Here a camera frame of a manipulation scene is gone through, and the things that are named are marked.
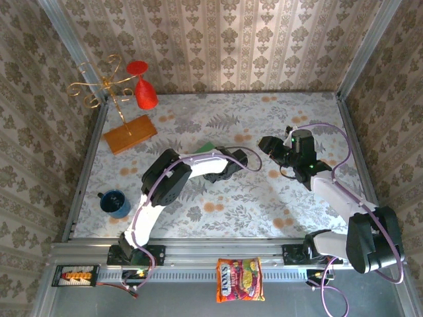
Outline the floral table cover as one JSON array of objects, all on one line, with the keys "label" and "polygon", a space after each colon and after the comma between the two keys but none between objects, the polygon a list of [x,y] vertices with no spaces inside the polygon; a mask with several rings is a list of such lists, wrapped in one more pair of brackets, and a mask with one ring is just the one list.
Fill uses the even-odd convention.
[{"label": "floral table cover", "polygon": [[362,194],[334,93],[161,95],[147,114],[157,130],[147,141],[118,155],[104,139],[99,141],[74,237],[118,236],[132,218],[107,215],[98,194],[120,190],[136,211],[141,177],[166,149],[191,154],[206,143],[248,147],[248,169],[216,183],[203,177],[189,180],[160,214],[153,238],[300,238],[319,229],[346,233],[346,222],[323,198],[292,180],[290,170],[281,169],[258,148],[264,136],[281,138],[287,126],[310,125],[318,159]]}]

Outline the red wine glass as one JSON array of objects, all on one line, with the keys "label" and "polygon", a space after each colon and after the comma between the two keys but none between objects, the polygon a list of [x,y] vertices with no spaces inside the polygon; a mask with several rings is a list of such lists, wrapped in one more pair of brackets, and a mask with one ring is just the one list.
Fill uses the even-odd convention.
[{"label": "red wine glass", "polygon": [[138,106],[142,110],[151,110],[158,105],[156,91],[151,83],[143,78],[148,70],[148,64],[145,61],[133,61],[126,67],[127,72],[138,78],[135,86],[135,98]]}]

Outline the orange candy bag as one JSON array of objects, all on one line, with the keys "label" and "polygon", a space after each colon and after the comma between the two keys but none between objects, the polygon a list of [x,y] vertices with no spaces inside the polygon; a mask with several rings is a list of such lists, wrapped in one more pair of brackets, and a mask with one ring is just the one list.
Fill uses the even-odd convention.
[{"label": "orange candy bag", "polygon": [[233,300],[265,301],[260,258],[241,260],[220,258],[217,261],[216,271],[218,303]]}]

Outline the small right circuit board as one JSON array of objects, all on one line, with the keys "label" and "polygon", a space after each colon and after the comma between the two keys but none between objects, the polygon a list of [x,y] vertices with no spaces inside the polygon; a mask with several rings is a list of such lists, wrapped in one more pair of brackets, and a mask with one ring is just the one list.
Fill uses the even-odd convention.
[{"label": "small right circuit board", "polygon": [[[318,286],[321,284],[323,278],[323,270],[322,269],[307,269],[307,280],[306,284],[308,286]],[[330,281],[334,280],[335,274],[333,270],[328,270],[326,277],[324,278],[324,285],[328,285]]]}]

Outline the small circuit board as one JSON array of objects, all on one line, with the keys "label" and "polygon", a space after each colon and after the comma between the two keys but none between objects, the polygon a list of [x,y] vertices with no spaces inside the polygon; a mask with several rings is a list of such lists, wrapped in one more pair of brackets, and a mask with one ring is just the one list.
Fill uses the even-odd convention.
[{"label": "small circuit board", "polygon": [[144,280],[148,276],[148,269],[127,269],[122,271],[122,281],[134,283],[137,280]]},{"label": "small circuit board", "polygon": [[[306,284],[308,286],[318,286],[321,284],[323,278],[323,270],[322,269],[307,269],[307,280]],[[326,277],[324,278],[324,285],[328,285],[330,281],[334,280],[335,274],[333,270],[328,270]]]}]

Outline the blue mug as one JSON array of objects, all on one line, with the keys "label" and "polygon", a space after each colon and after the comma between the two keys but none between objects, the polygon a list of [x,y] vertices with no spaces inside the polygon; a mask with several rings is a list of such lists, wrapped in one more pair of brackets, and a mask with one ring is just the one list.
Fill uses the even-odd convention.
[{"label": "blue mug", "polygon": [[130,202],[120,190],[99,192],[97,196],[100,198],[100,208],[114,219],[122,219],[131,211]]}]

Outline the small left circuit board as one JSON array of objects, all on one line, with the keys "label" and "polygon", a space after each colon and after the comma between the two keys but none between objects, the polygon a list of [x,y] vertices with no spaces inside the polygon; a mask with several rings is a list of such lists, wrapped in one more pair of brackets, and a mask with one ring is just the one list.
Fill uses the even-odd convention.
[{"label": "small left circuit board", "polygon": [[122,271],[122,281],[134,283],[137,280],[144,280],[148,276],[148,269],[127,269]]}]

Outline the black board yellow connectors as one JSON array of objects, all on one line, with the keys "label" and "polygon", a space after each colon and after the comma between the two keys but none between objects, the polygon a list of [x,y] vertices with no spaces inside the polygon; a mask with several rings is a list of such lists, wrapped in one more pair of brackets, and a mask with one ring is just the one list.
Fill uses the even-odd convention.
[{"label": "black board yellow connectors", "polygon": [[99,265],[57,265],[52,287],[95,287]]}]

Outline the aluminium frame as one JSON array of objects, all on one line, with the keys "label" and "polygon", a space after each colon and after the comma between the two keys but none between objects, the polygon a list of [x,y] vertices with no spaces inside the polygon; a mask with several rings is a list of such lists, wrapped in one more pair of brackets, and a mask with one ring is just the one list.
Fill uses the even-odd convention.
[{"label": "aluminium frame", "polygon": [[[56,0],[40,0],[41,7],[45,10],[48,18],[52,21],[53,26],[58,27],[58,34],[63,37],[65,45],[70,45],[70,54],[72,58],[76,58],[76,61],[82,61],[83,57],[87,57],[87,54],[83,52],[82,48],[76,48],[76,35],[71,35],[70,22],[65,21],[64,11],[59,8]],[[380,40],[383,31],[388,27],[389,22],[394,17],[394,14],[400,6],[400,0],[383,0],[380,9],[378,10],[374,18],[374,26],[370,27],[365,36],[364,48],[358,50],[358,62],[355,60],[352,62],[352,67],[356,68],[353,71],[348,70],[346,75],[346,88],[344,84],[341,84],[341,95],[336,94],[337,107],[339,109],[344,127],[346,128],[346,134],[350,138],[352,146],[352,154],[358,163],[358,172],[363,182],[363,190],[366,198],[372,202],[376,202],[376,195],[373,186],[370,184],[369,173],[365,167],[364,157],[361,150],[358,149],[358,139],[354,135],[353,125],[350,115],[347,113],[347,107],[344,101],[344,95],[346,96],[346,89],[352,88],[353,79],[354,82],[358,78],[358,70],[362,70],[364,67],[364,61],[361,62],[361,58],[366,58],[366,62],[370,57],[370,52],[367,50],[374,50],[376,47],[376,39]],[[153,316],[154,312],[158,313],[159,308],[170,308],[171,314],[169,316],[188,316],[188,311],[199,312],[199,313],[217,313],[218,309],[223,308],[222,304],[211,304],[211,293],[210,290],[212,282],[194,282],[194,283],[153,283],[152,287],[149,287],[147,292],[140,291],[140,299],[131,300],[128,304],[124,304],[123,293],[120,293],[119,299],[116,297],[109,300],[106,294],[110,291],[107,289],[97,289],[95,291],[76,291],[76,287],[71,287],[69,298],[59,300],[61,295],[65,295],[65,291],[61,291],[59,288],[52,287],[52,279],[57,265],[76,265],[76,263],[83,262],[85,260],[96,262],[100,265],[100,260],[105,260],[106,251],[111,244],[116,244],[117,238],[70,238],[72,230],[75,228],[77,222],[77,216],[82,206],[83,198],[85,196],[85,190],[89,181],[89,172],[91,172],[94,159],[95,151],[98,148],[100,142],[100,133],[103,128],[106,115],[108,114],[108,106],[101,106],[98,118],[96,120],[95,129],[93,132],[92,139],[89,144],[87,156],[84,161],[81,177],[77,184],[77,191],[74,195],[73,202],[71,205],[70,213],[66,226],[61,238],[61,243],[52,244],[52,255],[49,256],[47,266],[42,276],[41,287],[36,295],[36,302],[34,308],[30,314],[31,317],[58,317],[59,310],[63,313],[70,312],[70,317],[84,317],[84,316],[96,316],[96,317],[119,317],[119,316]],[[294,269],[293,267],[286,267],[281,260],[282,254],[282,243],[285,244],[299,244],[302,238],[171,238],[164,239],[153,239],[152,244],[165,244],[167,247],[165,265],[159,268],[174,268],[174,269],[215,269],[217,258],[240,258],[241,256],[247,256],[247,251],[270,251],[271,248],[276,250],[276,253],[270,257],[270,260],[264,260],[264,268],[271,267],[284,267],[287,269]],[[382,282],[382,279],[376,278],[376,273],[373,275],[359,275],[355,273],[355,277],[350,277],[347,281],[351,281],[351,284],[347,284],[348,292],[352,294],[352,300],[350,299],[350,310],[352,308],[363,308],[364,316],[366,317],[380,317],[382,316],[382,310],[387,311],[394,308],[396,309],[398,316],[400,317],[423,317],[423,308],[418,299],[418,291],[412,280],[411,272],[408,264],[405,263],[404,268],[404,281],[399,285],[390,284],[388,282]],[[299,282],[293,282],[286,284],[287,286],[281,286],[284,283],[275,283],[273,289],[276,290],[272,293],[270,299],[276,299],[276,304],[281,304],[279,300],[287,300],[287,303],[294,304],[294,300],[299,300],[298,312],[296,316],[306,316],[306,310],[308,308],[316,308],[321,304],[320,299],[310,295],[312,292],[310,287],[300,286]],[[373,297],[366,297],[364,291],[369,289],[370,291],[376,290],[376,286],[381,286],[382,291],[387,291],[387,295],[380,295],[380,301],[376,300],[376,293],[371,293]],[[173,287],[176,289],[176,293],[170,293],[169,297],[165,299],[159,299],[157,304],[153,304],[153,299],[157,299],[159,295],[164,295],[167,288]],[[96,289],[96,287],[83,287],[80,289]],[[359,300],[359,295],[364,295],[363,299]],[[245,308],[243,304],[232,305],[228,308],[228,311],[217,313],[219,317],[230,316],[235,312],[235,306]],[[289,308],[290,313],[286,313],[286,316],[294,316],[294,308]]]}]

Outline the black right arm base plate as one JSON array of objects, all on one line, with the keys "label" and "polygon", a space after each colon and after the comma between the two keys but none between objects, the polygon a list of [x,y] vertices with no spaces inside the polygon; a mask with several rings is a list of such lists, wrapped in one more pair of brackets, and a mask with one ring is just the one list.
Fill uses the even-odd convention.
[{"label": "black right arm base plate", "polygon": [[285,265],[317,265],[327,264],[331,256],[313,253],[302,244],[285,244],[282,246],[282,256]]}]

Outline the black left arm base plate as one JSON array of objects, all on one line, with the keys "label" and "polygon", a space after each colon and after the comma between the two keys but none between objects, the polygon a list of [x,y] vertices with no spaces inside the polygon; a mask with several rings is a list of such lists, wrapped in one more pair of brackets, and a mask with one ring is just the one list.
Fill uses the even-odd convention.
[{"label": "black left arm base plate", "polygon": [[[163,245],[150,245],[145,248],[155,259],[155,265],[163,266],[165,262],[165,247]],[[119,245],[111,245],[107,255],[107,265],[151,265],[150,257],[139,249],[134,249],[127,255]]]}]

